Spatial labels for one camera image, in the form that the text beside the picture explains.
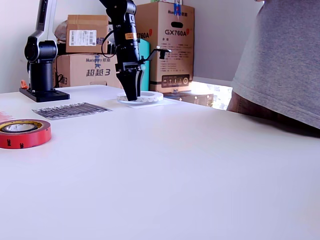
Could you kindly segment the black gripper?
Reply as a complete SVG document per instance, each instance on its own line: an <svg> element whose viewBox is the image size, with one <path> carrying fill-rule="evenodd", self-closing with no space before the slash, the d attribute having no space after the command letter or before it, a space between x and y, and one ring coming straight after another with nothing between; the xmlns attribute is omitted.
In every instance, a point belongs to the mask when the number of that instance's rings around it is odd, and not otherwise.
<svg viewBox="0 0 320 240"><path fill-rule="evenodd" d="M141 66L145 62L144 58L128 58L115 65L116 72L119 73L119 81L128 101L136 101L137 97L141 96L141 81L143 78Z"/></svg>

